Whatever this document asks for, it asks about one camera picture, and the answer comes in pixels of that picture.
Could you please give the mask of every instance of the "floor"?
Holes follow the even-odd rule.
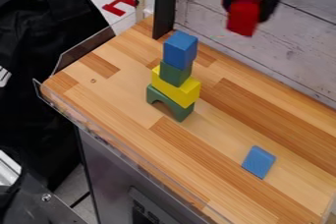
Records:
[[[102,6],[114,0],[92,0],[99,8],[106,21],[113,25],[116,32],[124,30],[135,22],[134,8],[118,4],[117,7],[126,11],[123,17],[118,17],[102,9]],[[71,206],[75,212],[88,224],[96,224],[91,197],[88,192],[88,185],[82,165],[78,166],[73,173],[57,189],[55,195]]]

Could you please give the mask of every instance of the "blue block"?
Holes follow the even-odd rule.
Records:
[[[274,155],[258,146],[253,146],[242,166],[262,180],[266,177],[274,161]]]
[[[176,31],[163,46],[163,61],[181,71],[186,70],[197,56],[198,39]]]

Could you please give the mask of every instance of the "black pole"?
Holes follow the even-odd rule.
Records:
[[[173,29],[175,23],[176,0],[155,0],[154,8],[154,39],[160,38]]]

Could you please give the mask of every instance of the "wooden tabletop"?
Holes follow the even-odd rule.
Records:
[[[319,223],[336,189],[335,111],[200,44],[193,76],[201,96],[177,123],[145,101],[169,36],[153,40],[151,29],[152,18],[142,21],[41,91],[218,223],[226,223],[220,215],[234,223]],[[253,145],[277,158],[264,180],[241,167]]]

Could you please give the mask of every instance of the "toy block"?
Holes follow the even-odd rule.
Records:
[[[190,65],[187,69],[182,71],[162,61],[160,64],[160,79],[173,86],[179,87],[189,78],[192,69],[193,65]]]
[[[260,16],[260,0],[236,0],[230,6],[227,29],[253,36]]]
[[[274,155],[258,146],[253,146],[242,166],[262,180],[266,177],[274,161]]]
[[[163,45],[163,61],[180,70],[186,70],[197,56],[198,39],[176,31]]]
[[[160,65],[151,71],[152,86],[183,108],[187,109],[199,98],[200,82],[196,79],[189,77],[180,87],[175,87],[160,79],[159,73]]]
[[[173,112],[174,118],[178,122],[184,121],[194,111],[195,107],[194,103],[190,105],[187,109],[181,107],[179,104],[169,99],[168,96],[164,95],[150,84],[147,87],[147,102],[149,104],[152,104],[155,101],[161,101],[166,104]]]

